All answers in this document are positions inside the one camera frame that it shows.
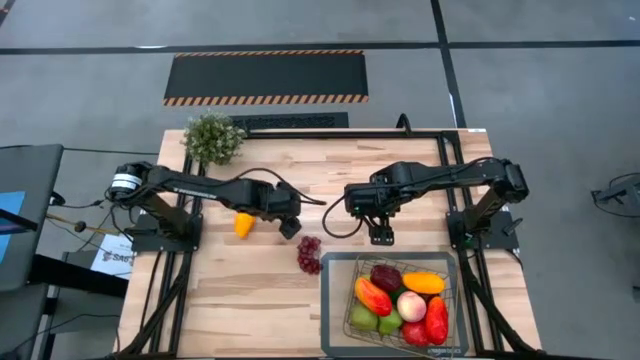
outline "grape cluster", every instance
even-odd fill
[[[322,270],[322,264],[318,261],[321,242],[316,237],[305,236],[298,244],[298,265],[309,275],[319,274]]]

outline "metal basket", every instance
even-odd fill
[[[373,256],[373,255],[360,255],[356,258],[356,265],[353,272],[353,279],[351,284],[355,284],[355,281],[358,277],[363,275],[371,274],[371,270],[375,265],[388,265],[395,269],[398,269],[401,274],[409,273],[409,272],[428,272],[437,274],[443,280],[445,280],[446,288],[442,293],[440,293],[440,297],[444,300],[445,305],[447,307],[447,312],[449,314],[449,333],[447,340],[444,344],[438,346],[428,346],[428,347],[417,347],[413,345],[409,345],[404,338],[402,337],[402,333],[400,329],[394,330],[391,335],[380,335],[377,331],[362,331],[355,328],[349,322],[349,317],[351,314],[351,307],[355,305],[359,300],[356,298],[354,293],[354,288],[351,286],[351,290],[349,291],[349,298],[347,299],[347,309],[344,315],[344,323],[343,330],[346,336],[362,341],[366,341],[372,344],[377,344],[381,346],[386,346],[389,348],[405,351],[411,354],[424,356],[429,359],[442,359],[443,356],[440,354],[448,353],[444,357],[453,358],[454,348],[456,346],[456,314],[457,314],[457,306],[458,306],[458,288],[451,288],[451,284],[459,284],[458,281],[452,281],[455,279],[456,273],[447,274],[440,271],[434,271],[430,269],[426,269],[420,266],[415,266],[411,264],[407,264],[401,261],[391,260],[383,257]]]

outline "yellow and black striped edge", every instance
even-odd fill
[[[362,55],[363,50],[284,50],[284,51],[223,51],[203,53],[177,53],[175,57],[187,56],[264,56],[264,55]]]
[[[165,106],[284,105],[284,104],[355,104],[369,102],[368,95],[274,95],[172,97]]]

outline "table leg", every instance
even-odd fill
[[[85,290],[119,298],[124,298],[129,285],[129,281],[119,277],[42,255],[33,257],[29,282]]]

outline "plastic fruit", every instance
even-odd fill
[[[395,329],[402,325],[402,317],[398,314],[396,309],[391,310],[391,314],[388,316],[381,316],[380,323],[378,324],[378,332],[380,335],[389,335]]]
[[[402,275],[389,265],[376,265],[371,270],[371,282],[387,293],[392,293],[402,286]]]
[[[358,330],[371,331],[378,326],[378,315],[364,307],[364,305],[356,303],[351,308],[349,322]]]
[[[244,239],[249,235],[249,231],[251,231],[251,228],[253,228],[253,224],[255,223],[255,217],[245,213],[237,213],[233,229],[236,232],[236,235]]]
[[[417,323],[404,323],[404,325],[402,325],[402,337],[404,337],[404,341],[410,345],[429,345],[429,338],[427,337],[427,329],[424,325],[424,321]]]
[[[405,291],[398,298],[398,313],[404,321],[416,322],[427,313],[427,303],[413,291]]]
[[[439,296],[429,301],[425,327],[430,342],[436,345],[442,345],[447,340],[449,333],[449,315],[447,314],[447,306]]]
[[[422,294],[439,294],[444,290],[444,280],[432,273],[408,273],[402,277],[404,286]]]
[[[373,311],[376,315],[387,316],[391,314],[391,298],[370,280],[363,277],[358,278],[355,284],[356,297],[360,302]]]
[[[322,271],[322,264],[318,260],[320,255],[320,239],[305,236],[298,244],[298,265],[309,275],[317,275]]]

